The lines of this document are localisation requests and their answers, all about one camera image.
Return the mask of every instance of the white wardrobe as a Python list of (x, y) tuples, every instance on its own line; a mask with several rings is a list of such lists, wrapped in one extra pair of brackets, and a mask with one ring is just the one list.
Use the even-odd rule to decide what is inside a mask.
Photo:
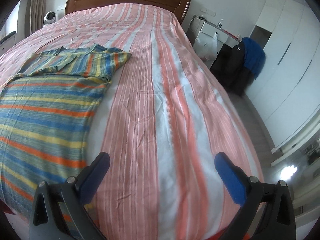
[(319, 108), (320, 23), (308, 6), (267, 0), (256, 25), (272, 35), (265, 65), (246, 94), (277, 149)]

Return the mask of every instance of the metal screw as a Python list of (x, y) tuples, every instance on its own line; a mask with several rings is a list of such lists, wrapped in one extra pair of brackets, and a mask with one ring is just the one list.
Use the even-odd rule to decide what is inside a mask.
[(75, 180), (76, 180), (76, 178), (73, 177), (73, 176), (67, 178), (67, 182), (68, 182), (68, 183), (73, 183), (73, 182), (75, 182)]
[(44, 180), (42, 180), (41, 182), (39, 182), (39, 187), (42, 187), (42, 186), (44, 186), (44, 184), (45, 184), (45, 181)]
[(251, 177), (250, 177), (250, 181), (251, 181), (252, 183), (257, 183), (257, 182), (259, 181), (259, 179), (258, 179), (257, 177), (255, 177), (255, 176), (251, 176)]
[(283, 187), (287, 186), (287, 183), (284, 180), (280, 180), (279, 182), (281, 186)]

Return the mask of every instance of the white power cord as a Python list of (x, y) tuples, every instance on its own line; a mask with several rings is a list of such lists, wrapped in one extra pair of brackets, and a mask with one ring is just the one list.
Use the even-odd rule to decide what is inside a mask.
[[(196, 28), (195, 30), (192, 30), (192, 29), (191, 29), (191, 23), (192, 23), (192, 21), (193, 21), (194, 19), (198, 19), (199, 22), (198, 22), (197, 28)], [(207, 19), (206, 19), (203, 15), (194, 17), (194, 18), (189, 22), (189, 29), (190, 29), (190, 31), (192, 31), (193, 33), (195, 33), (195, 32), (198, 30), (199, 26), (200, 26), (200, 21), (207, 21)]]

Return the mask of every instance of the light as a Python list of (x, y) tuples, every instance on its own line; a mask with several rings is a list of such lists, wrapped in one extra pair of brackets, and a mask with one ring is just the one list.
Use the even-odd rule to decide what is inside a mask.
[(281, 171), (280, 177), (282, 180), (288, 180), (297, 170), (298, 168), (294, 167), (293, 165), (284, 167)]

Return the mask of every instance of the bed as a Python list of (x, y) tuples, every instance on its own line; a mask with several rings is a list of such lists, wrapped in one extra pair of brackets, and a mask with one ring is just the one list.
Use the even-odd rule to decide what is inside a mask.
[[(189, 4), (67, 0), (65, 17), (0, 58), (1, 91), (34, 53), (99, 44), (132, 55), (112, 77), (85, 141), (87, 164), (100, 151), (111, 157), (94, 204), (108, 239), (209, 239), (223, 230), (239, 206), (214, 169), (218, 152), (263, 180), (227, 93), (180, 26)], [(3, 179), (1, 186), (10, 187)]]

